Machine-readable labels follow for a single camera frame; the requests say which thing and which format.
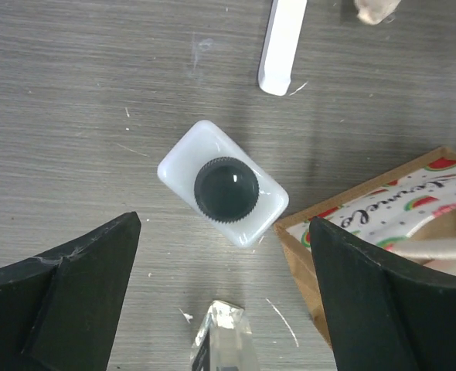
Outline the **white bottle grey cap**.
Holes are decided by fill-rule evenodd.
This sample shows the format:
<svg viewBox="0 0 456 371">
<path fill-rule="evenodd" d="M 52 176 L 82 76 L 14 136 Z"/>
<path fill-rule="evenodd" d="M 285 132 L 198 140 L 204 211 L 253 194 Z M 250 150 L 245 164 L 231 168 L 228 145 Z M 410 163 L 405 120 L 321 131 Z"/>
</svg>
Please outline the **white bottle grey cap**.
<svg viewBox="0 0 456 371">
<path fill-rule="evenodd" d="M 159 179 L 238 247 L 250 247 L 289 196 L 213 122 L 195 123 L 162 159 Z"/>
</svg>

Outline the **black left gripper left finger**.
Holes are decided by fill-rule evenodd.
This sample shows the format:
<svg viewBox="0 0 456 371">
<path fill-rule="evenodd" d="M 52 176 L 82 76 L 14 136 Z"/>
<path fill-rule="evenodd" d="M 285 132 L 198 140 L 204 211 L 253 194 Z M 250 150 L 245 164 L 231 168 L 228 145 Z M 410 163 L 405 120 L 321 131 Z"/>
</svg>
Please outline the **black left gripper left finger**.
<svg viewBox="0 0 456 371">
<path fill-rule="evenodd" d="M 0 268 L 0 370 L 105 370 L 138 249 L 124 213 Z"/>
</svg>

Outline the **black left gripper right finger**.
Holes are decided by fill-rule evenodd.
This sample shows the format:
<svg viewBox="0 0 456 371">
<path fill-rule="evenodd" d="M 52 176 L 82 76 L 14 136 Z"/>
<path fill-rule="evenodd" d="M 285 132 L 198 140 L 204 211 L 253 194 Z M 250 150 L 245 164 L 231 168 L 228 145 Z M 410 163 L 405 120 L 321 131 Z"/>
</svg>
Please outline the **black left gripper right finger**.
<svg viewBox="0 0 456 371">
<path fill-rule="evenodd" d="M 322 218 L 309 232 L 339 370 L 456 370 L 456 276 Z"/>
</svg>

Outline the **clear bottle grey cap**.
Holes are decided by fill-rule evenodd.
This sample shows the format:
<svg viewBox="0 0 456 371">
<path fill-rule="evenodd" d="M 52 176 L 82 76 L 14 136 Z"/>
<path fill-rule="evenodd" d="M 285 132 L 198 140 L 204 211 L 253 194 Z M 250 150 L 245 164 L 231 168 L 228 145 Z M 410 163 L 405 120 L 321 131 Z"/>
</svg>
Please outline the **clear bottle grey cap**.
<svg viewBox="0 0 456 371">
<path fill-rule="evenodd" d="M 202 320 L 190 356 L 192 371 L 259 371 L 246 311 L 215 300 Z"/>
</svg>

